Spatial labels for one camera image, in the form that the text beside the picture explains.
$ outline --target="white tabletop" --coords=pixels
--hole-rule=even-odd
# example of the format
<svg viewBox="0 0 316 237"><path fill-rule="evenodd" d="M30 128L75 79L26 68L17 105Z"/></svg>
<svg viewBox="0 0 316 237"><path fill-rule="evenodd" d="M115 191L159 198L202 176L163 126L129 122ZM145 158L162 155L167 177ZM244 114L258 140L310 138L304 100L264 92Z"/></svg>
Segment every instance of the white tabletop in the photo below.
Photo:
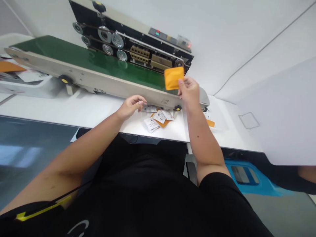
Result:
<svg viewBox="0 0 316 237"><path fill-rule="evenodd" d="M210 98L211 120L215 122L213 134L221 147L262 152L260 144L243 126L236 105ZM0 106L0 116L94 128L103 119L114 113L124 99L106 95L91 94L79 89L69 96L62 90L54 99L17 95ZM135 112L121 127L120 132L139 136L189 142L189 132L185 110L181 110L175 121L165 128L149 133L143 120L152 113Z"/></svg>
<svg viewBox="0 0 316 237"><path fill-rule="evenodd" d="M11 94L0 93L0 102L8 98Z"/></svg>

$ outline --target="floor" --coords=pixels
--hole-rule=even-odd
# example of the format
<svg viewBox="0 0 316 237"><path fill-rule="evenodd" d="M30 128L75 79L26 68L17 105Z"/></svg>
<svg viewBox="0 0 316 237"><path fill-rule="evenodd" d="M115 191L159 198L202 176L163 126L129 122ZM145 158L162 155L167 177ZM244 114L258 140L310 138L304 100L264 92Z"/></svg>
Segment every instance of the floor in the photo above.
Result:
<svg viewBox="0 0 316 237"><path fill-rule="evenodd" d="M0 117L0 209L6 206L62 150L77 128ZM122 135L130 143L160 139ZM194 162L193 155L186 161ZM270 197L247 194L257 215L276 236L315 236L316 205L305 193Z"/></svg>

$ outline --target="green conveyor belt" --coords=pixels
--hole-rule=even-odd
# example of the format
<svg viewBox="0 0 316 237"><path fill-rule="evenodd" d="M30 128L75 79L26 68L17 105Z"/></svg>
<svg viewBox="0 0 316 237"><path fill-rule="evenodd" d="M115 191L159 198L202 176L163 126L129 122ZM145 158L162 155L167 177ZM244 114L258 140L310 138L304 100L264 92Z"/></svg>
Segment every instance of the green conveyor belt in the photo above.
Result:
<svg viewBox="0 0 316 237"><path fill-rule="evenodd" d="M126 63L117 58L95 52L53 36L43 36L12 45L49 58L84 67L160 91L177 94L177 90L165 89L164 76L151 70Z"/></svg>

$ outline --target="band sealer machine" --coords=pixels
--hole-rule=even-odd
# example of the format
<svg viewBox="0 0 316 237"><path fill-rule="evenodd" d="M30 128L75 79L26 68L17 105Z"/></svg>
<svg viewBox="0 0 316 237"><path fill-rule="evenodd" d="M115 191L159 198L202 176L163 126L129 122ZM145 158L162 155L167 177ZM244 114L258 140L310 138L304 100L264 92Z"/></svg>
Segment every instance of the band sealer machine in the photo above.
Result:
<svg viewBox="0 0 316 237"><path fill-rule="evenodd" d="M99 2L69 1L88 49L52 36L18 43L5 51L18 63L58 77L68 94L79 86L91 93L122 98L142 95L148 104L181 109L177 91L165 89L163 71L171 67L189 70L193 55L184 37L170 37L149 28ZM200 105L209 99L200 88Z"/></svg>

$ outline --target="blue plastic chair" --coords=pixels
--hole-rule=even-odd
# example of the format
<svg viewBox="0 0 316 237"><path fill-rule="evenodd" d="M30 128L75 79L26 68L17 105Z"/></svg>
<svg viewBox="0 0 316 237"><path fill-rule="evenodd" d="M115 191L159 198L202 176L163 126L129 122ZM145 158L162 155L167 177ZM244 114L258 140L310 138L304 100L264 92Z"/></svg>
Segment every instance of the blue plastic chair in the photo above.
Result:
<svg viewBox="0 0 316 237"><path fill-rule="evenodd" d="M231 177L233 178L234 182L236 183L237 187L243 194L259 194L259 195L269 195L269 196L289 196L293 195L294 193L290 190L283 189L274 183L272 183L260 170L256 168L253 164L247 161L236 161L236 160L225 160L225 164L230 172ZM232 167L243 167L245 173L249 179L249 183L238 183L235 175L233 173ZM250 169L254 171L256 174L259 183L257 183L251 172Z"/></svg>

